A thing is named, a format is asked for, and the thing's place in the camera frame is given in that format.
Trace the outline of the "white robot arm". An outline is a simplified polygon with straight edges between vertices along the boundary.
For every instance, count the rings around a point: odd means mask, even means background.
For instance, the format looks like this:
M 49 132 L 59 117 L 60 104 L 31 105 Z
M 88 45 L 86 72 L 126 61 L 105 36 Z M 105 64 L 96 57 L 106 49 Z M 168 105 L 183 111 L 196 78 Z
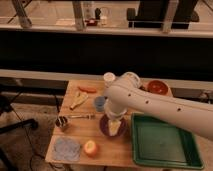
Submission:
M 134 72 L 120 77 L 108 72 L 103 78 L 109 119 L 121 119 L 132 108 L 213 141 L 213 105 L 140 90 L 141 79 Z

